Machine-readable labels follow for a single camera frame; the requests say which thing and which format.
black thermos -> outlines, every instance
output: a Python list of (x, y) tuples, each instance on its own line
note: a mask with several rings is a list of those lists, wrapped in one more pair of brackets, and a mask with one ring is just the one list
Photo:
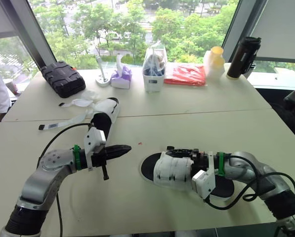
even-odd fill
[(227, 75), (232, 78), (238, 78), (241, 74), (248, 72), (260, 48), (260, 43), (261, 38), (243, 38), (238, 44)]

red folded cloth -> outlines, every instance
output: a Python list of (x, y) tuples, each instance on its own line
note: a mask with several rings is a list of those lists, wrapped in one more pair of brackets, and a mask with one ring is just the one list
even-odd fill
[(202, 65), (182, 64), (173, 69), (172, 78), (166, 84), (202, 86), (206, 84), (206, 74)]

green cable tie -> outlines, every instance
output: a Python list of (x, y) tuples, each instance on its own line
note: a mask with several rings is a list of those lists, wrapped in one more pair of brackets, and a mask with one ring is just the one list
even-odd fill
[(80, 163), (80, 156), (79, 156), (80, 147), (78, 145), (74, 145), (73, 154), (75, 157), (76, 169), (81, 170), (82, 164)]
[(224, 172), (224, 153), (219, 152), (219, 158), (218, 158), (218, 175), (219, 176), (225, 176)]

purple tissue box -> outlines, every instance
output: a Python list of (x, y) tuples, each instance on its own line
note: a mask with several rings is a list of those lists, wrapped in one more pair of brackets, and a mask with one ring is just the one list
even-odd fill
[(132, 79), (132, 70), (123, 66), (122, 76), (115, 70), (111, 75), (111, 86), (121, 89), (129, 89)]

white table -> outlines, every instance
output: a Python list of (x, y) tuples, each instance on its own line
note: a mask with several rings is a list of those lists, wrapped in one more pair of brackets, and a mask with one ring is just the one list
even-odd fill
[[(60, 130), (38, 131), (40, 123), (0, 123), (0, 229), (6, 224), (44, 146)], [(85, 133), (85, 127), (67, 131), (51, 149), (82, 145)], [(271, 109), (118, 118), (110, 143), (131, 145), (132, 150), (108, 161), (108, 181), (103, 181), (101, 169), (84, 170), (67, 177), (60, 188), (64, 236), (204, 229), (275, 221), (260, 199), (240, 200), (232, 209), (218, 211), (193, 193), (161, 188), (143, 180), (139, 173), (141, 162), (167, 145), (214, 152), (251, 152), (259, 161), (295, 179), (295, 136)], [(242, 187), (236, 182), (235, 193)], [(226, 205), (221, 201), (214, 203)], [(54, 204), (42, 236), (58, 235)]]
[[(99, 87), (95, 78), (100, 70), (79, 72), (87, 89), (95, 90), (102, 99), (118, 98), (121, 104), (119, 117), (270, 109), (244, 76), (231, 80), (224, 74), (219, 81), (207, 81), (207, 86), (202, 87), (164, 84), (161, 92), (146, 93), (141, 68), (132, 68), (130, 90)], [(61, 108), (58, 104), (80, 98), (81, 93), (62, 99), (38, 73), (3, 121), (70, 119), (83, 113), (85, 108)]]

